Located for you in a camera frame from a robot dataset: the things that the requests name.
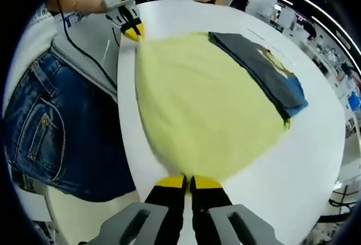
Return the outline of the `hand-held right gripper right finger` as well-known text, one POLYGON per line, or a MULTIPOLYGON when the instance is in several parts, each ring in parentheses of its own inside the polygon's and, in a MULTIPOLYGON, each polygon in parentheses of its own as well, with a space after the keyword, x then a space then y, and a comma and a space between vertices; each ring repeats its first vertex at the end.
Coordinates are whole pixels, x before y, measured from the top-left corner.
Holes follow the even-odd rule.
POLYGON ((242 204, 232 204, 222 185, 193 176, 192 227, 198 244, 278 244, 274 228, 242 204))

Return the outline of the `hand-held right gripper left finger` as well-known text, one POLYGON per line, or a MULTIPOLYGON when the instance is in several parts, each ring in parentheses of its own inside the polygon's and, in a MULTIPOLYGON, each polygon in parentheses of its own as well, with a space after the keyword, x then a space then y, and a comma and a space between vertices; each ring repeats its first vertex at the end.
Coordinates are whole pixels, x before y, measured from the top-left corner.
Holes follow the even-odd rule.
POLYGON ((184 175, 161 179, 144 202, 131 203, 102 224, 97 244, 177 244, 186 188, 184 175))

